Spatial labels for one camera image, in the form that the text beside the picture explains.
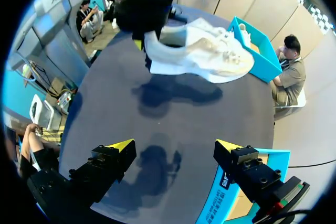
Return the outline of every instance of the gray table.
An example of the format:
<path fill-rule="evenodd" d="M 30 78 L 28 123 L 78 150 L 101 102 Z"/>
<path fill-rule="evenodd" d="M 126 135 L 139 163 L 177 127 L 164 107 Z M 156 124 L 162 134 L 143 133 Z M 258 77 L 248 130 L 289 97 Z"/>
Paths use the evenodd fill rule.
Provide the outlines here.
<path fill-rule="evenodd" d="M 183 7 L 189 22 L 203 17 Z M 272 148 L 270 87 L 251 74 L 225 84 L 199 76 L 153 76 L 125 33 L 102 51 L 80 86 L 62 138 L 60 172 L 78 168 L 99 144 L 134 138 L 137 158 L 91 208 L 125 223 L 194 223 L 216 173 L 217 138 Z"/>

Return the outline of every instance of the blue box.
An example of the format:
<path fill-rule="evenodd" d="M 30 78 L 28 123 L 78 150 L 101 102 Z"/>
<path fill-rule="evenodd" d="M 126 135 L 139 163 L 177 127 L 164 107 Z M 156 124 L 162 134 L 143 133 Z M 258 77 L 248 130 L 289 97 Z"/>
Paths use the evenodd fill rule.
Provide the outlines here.
<path fill-rule="evenodd" d="M 239 24 L 245 24 L 247 32 L 251 34 L 251 43 L 259 48 L 260 53 L 245 45 Z M 243 48 L 250 52 L 254 57 L 255 63 L 250 71 L 251 74 L 255 75 L 262 81 L 269 83 L 276 76 L 282 73 L 278 57 L 271 42 L 265 34 L 238 17 L 234 17 L 228 31 L 233 31 L 235 38 L 241 43 Z"/>

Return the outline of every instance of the floor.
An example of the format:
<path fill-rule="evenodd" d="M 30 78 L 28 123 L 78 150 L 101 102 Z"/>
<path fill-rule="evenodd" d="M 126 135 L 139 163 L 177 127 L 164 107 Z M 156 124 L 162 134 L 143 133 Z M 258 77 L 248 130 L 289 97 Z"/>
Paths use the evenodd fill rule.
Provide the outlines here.
<path fill-rule="evenodd" d="M 105 21 L 103 25 L 103 32 L 98 34 L 94 38 L 93 42 L 88 44 L 84 43 L 84 48 L 88 56 L 90 56 L 94 50 L 103 50 L 111 41 L 111 39 L 113 39 L 114 36 L 119 32 L 118 28 L 112 28 L 112 25 L 109 21 Z"/>

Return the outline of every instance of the shoelace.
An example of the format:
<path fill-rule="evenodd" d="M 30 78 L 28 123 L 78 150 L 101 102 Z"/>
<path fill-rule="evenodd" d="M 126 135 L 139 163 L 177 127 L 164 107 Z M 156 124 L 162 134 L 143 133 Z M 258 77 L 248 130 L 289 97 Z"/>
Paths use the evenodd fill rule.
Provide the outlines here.
<path fill-rule="evenodd" d="M 239 64 L 240 55 L 235 51 L 236 45 L 234 45 L 232 41 L 235 39 L 234 35 L 225 30 L 223 27 L 217 27 L 215 29 L 220 33 L 220 35 L 216 37 L 217 45 L 221 46 L 223 43 L 225 44 L 226 50 L 222 52 L 224 60 L 228 60 L 234 64 Z"/>

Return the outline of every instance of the black cable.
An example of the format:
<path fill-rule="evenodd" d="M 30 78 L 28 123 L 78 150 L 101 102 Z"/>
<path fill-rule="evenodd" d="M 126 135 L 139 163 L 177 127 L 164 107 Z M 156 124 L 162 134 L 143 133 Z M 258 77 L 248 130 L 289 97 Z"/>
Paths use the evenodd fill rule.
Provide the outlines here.
<path fill-rule="evenodd" d="M 50 85 L 50 87 L 51 87 L 51 88 L 55 91 L 55 93 L 57 94 L 56 89 L 55 89 L 55 88 L 53 87 L 53 85 L 51 84 L 51 81 L 50 81 L 50 79 L 49 79 L 49 77 L 48 77 L 48 75 L 47 75 L 46 70 L 45 70 L 43 67 L 39 66 L 39 65 L 35 65 L 35 67 L 36 67 L 38 70 L 40 70 L 41 72 L 43 72 L 43 73 L 46 75 L 46 77 L 47 77 L 47 79 L 48 79 L 49 82 L 47 82 L 42 76 L 40 76 L 40 77 L 42 78 L 42 80 L 44 80 L 45 83 L 47 83 L 48 85 Z"/>
<path fill-rule="evenodd" d="M 266 219 L 262 222 L 260 222 L 260 224 L 273 224 L 274 222 L 276 222 L 277 220 L 286 218 L 286 217 L 290 217 L 290 216 L 294 216 L 294 215 L 299 215 L 299 214 L 309 214 L 311 210 L 295 210 L 295 211 L 291 211 L 291 212 L 284 212 L 283 214 L 279 214 L 279 215 L 275 215 L 272 216 L 269 219 Z"/>
<path fill-rule="evenodd" d="M 315 164 L 315 165 L 302 165 L 302 166 L 288 166 L 288 168 L 304 168 L 304 167 L 313 167 L 313 166 L 325 165 L 325 164 L 332 163 L 332 162 L 335 162 L 335 161 L 336 161 L 336 159 L 334 159 L 334 160 L 331 160 L 331 161 L 328 161 L 328 162 L 325 162 L 325 163 L 321 163 L 321 164 Z"/>

